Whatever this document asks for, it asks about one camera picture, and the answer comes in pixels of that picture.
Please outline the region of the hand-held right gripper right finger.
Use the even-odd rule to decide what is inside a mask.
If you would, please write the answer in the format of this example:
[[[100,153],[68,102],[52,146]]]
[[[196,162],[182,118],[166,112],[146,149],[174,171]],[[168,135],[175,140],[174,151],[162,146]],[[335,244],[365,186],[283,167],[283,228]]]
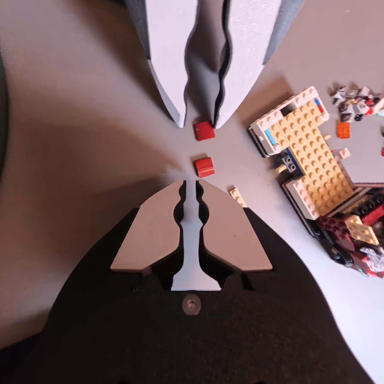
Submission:
[[[245,208],[206,180],[196,182],[202,250],[243,272],[271,271],[272,264],[247,218]]]

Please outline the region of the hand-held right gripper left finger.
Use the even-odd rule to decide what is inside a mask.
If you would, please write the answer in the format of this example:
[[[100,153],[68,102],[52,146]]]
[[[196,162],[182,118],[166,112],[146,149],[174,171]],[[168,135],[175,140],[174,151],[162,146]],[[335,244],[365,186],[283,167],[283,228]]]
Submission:
[[[178,180],[140,207],[113,260],[118,272],[143,271],[183,246],[186,180]]]

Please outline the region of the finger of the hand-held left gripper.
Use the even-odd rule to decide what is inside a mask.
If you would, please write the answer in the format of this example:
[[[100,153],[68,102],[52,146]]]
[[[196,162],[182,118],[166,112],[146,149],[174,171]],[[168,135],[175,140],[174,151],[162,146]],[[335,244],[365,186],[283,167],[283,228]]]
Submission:
[[[175,124],[186,118],[187,45],[199,10],[196,0],[145,1],[149,38],[148,64],[161,99]]]
[[[214,128],[221,128],[233,115],[261,74],[280,6],[277,0],[224,1],[225,44]]]

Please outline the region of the tan long brick plate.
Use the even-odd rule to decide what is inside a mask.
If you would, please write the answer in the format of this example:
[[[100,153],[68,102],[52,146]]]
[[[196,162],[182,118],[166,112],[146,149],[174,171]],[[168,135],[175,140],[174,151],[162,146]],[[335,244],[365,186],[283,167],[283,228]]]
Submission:
[[[242,198],[239,190],[236,187],[233,187],[228,190],[228,193],[237,201],[238,204],[240,204],[243,208],[247,208],[247,204],[245,203],[244,199]]]

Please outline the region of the red curved slope brick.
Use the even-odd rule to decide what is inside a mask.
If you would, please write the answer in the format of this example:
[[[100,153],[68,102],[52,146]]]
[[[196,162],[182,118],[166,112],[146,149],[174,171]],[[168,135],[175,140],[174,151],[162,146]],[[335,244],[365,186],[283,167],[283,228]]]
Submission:
[[[203,121],[194,124],[195,138],[197,141],[205,141],[215,138],[215,129],[211,121]]]
[[[211,157],[204,157],[194,161],[197,175],[200,179],[214,175],[215,169]]]

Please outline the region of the red toy brick truck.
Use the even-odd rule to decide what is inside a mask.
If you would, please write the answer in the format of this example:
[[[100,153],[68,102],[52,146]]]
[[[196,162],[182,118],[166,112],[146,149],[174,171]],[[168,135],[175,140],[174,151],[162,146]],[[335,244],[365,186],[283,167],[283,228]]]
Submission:
[[[336,263],[383,279],[383,183],[355,184],[320,126],[329,113],[314,86],[248,128],[309,234]]]

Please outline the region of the grey desk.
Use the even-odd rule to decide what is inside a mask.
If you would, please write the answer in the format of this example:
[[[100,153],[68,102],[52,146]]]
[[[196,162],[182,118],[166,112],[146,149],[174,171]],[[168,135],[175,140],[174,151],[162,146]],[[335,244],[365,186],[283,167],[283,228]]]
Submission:
[[[178,129],[161,106],[122,6],[107,1],[1,1],[10,133],[1,181],[1,349],[38,333],[80,257],[124,214],[212,156],[220,189],[236,186],[298,253],[343,337],[383,383],[383,282],[336,266],[306,233],[245,124],[289,86],[276,59],[217,139],[198,143],[189,105]]]

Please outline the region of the pile of small grey bricks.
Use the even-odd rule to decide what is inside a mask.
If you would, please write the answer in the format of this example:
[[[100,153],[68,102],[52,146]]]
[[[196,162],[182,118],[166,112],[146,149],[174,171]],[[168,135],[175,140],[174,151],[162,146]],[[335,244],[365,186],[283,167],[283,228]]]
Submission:
[[[338,112],[338,123],[360,122],[365,117],[384,116],[383,92],[375,92],[355,83],[342,85],[334,83],[328,88],[332,104]]]

